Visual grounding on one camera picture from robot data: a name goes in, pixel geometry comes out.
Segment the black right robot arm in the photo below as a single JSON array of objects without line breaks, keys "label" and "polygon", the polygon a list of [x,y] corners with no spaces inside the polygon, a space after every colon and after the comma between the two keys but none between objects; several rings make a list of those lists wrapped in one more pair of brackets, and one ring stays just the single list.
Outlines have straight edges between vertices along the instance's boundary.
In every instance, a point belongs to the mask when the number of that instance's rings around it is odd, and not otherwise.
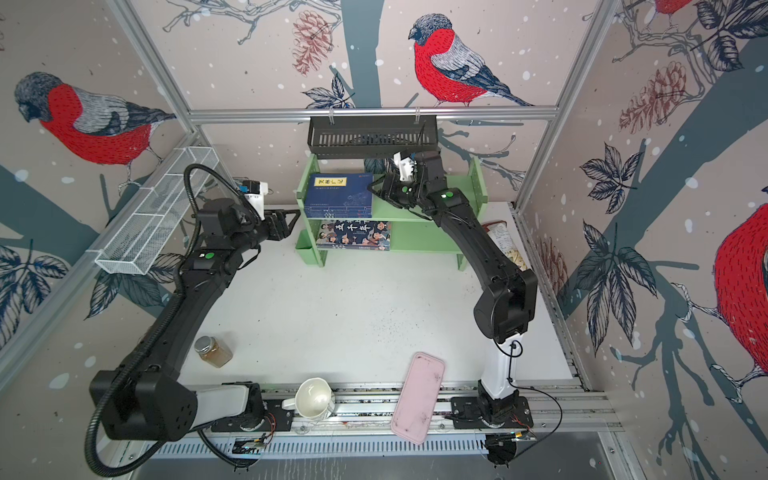
[{"label": "black right robot arm", "polygon": [[476,275],[481,295],[473,318],[495,351],[478,385],[479,417],[490,426],[512,419],[521,407],[512,367],[534,320],[538,279],[521,269],[492,240],[462,190],[448,183],[437,151],[368,160],[368,190],[389,205],[433,222],[456,244]]}]

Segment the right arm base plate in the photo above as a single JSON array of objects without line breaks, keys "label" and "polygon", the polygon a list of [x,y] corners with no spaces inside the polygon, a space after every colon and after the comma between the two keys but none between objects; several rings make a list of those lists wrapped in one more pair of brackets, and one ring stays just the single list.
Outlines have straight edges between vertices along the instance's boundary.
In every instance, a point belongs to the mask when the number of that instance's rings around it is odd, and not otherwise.
[{"label": "right arm base plate", "polygon": [[517,393],[503,399],[453,397],[444,418],[452,421],[455,429],[532,429],[534,425],[527,398]]}]

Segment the colourful cartoon cover book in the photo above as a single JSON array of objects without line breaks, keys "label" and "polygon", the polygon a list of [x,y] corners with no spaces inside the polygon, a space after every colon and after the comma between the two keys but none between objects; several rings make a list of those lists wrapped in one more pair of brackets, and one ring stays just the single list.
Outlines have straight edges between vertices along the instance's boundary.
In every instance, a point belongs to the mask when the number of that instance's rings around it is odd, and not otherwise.
[{"label": "colourful cartoon cover book", "polygon": [[319,249],[388,251],[390,230],[390,222],[334,220],[321,224],[315,243]]}]

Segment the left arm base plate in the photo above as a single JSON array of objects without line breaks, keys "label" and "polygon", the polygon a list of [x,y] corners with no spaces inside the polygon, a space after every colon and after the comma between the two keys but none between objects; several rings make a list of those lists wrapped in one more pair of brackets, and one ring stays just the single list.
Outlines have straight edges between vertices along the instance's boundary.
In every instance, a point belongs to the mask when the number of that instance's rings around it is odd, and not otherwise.
[{"label": "left arm base plate", "polygon": [[294,411],[282,407],[280,399],[264,397],[261,387],[254,382],[230,382],[228,386],[245,386],[248,389],[245,410],[235,416],[216,420],[213,432],[288,432],[291,430]]}]

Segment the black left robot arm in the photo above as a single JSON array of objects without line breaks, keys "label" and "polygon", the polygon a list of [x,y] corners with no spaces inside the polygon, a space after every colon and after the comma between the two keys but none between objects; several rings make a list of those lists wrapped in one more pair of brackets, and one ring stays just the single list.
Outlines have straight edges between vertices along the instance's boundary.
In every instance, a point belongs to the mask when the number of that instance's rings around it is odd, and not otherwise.
[{"label": "black left robot arm", "polygon": [[[209,440],[205,429],[229,418],[255,427],[266,424],[270,433],[277,427],[255,382],[194,391],[178,378],[203,320],[235,274],[248,266],[244,254],[259,252],[266,241],[288,238],[300,212],[258,212],[238,187],[203,164],[188,165],[182,180],[195,228],[173,274],[175,290],[133,351],[116,369],[99,371],[89,386],[95,410],[86,429],[84,456],[89,469],[100,477],[131,473],[165,444],[191,432],[234,469],[247,469],[252,461],[226,455]],[[111,440],[144,440],[151,445],[134,461],[111,467],[98,454],[100,430]]]}]

